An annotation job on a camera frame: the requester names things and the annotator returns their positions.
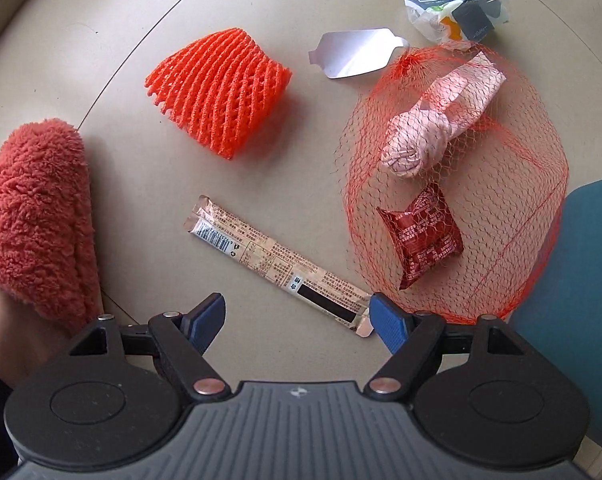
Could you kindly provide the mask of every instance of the pink fuzzy slipper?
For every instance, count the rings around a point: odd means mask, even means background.
[[[102,312],[85,150],[60,119],[1,147],[0,288],[72,333]]]

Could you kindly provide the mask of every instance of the beige snack wrapper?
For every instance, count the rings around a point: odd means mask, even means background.
[[[184,228],[358,336],[372,333],[370,294],[283,247],[201,195]]]

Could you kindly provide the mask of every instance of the trash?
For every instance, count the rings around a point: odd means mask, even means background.
[[[385,67],[398,46],[410,46],[389,28],[326,32],[316,50],[308,52],[310,64],[330,79],[365,74]]]
[[[372,333],[370,294],[283,247],[207,196],[198,198],[184,228],[356,335]]]
[[[447,143],[439,163],[413,178],[397,178],[382,161],[388,124],[479,53],[504,77],[496,96],[464,134]],[[463,86],[449,85],[450,95]],[[459,99],[450,100],[446,111],[452,122]],[[467,123],[459,121],[459,130]],[[352,259],[367,288],[408,312],[429,310],[462,323],[475,323],[481,314],[504,317],[532,289],[554,246],[568,183],[561,140],[538,92],[482,45],[468,52],[411,48],[391,63],[354,108],[340,140],[337,172]],[[443,192],[463,252],[440,259],[399,290],[403,258],[379,209],[403,212],[429,184]]]
[[[408,17],[428,40],[466,50],[510,19],[510,0],[405,0]]]
[[[440,187],[431,182],[405,211],[377,207],[401,259],[399,290],[408,288],[439,260],[463,252],[463,240]]]
[[[482,52],[437,78],[409,111],[390,119],[381,163],[397,176],[430,170],[448,142],[479,120],[504,81]]]
[[[216,32],[161,61],[145,79],[161,113],[231,159],[285,91],[292,72],[240,28]]]

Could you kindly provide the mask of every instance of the white logo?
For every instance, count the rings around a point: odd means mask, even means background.
[[[295,396],[297,399],[306,396],[308,393],[309,392],[301,386],[297,386],[295,389],[290,390],[290,395]]]

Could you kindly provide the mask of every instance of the orange foam fruit net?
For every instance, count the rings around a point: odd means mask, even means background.
[[[360,99],[337,164],[357,266],[405,310],[504,317],[542,272],[568,165],[534,87],[487,48],[406,51]]]
[[[155,105],[179,128],[231,159],[272,111],[292,77],[240,28],[172,54],[145,79]]]

